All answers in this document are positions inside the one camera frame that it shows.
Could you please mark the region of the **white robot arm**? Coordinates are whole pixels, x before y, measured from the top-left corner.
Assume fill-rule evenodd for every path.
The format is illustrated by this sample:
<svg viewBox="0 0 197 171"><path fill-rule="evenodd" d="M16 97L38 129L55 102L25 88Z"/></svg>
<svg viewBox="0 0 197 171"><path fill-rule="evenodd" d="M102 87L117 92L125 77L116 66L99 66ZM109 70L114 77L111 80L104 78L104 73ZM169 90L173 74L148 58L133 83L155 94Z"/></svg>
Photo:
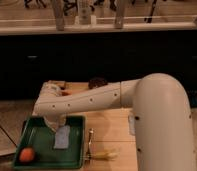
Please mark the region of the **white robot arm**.
<svg viewBox="0 0 197 171"><path fill-rule="evenodd" d="M183 85L164 73L53 96L42 88L39 116L130 108L134 114L138 171L197 171L190 103Z"/></svg>

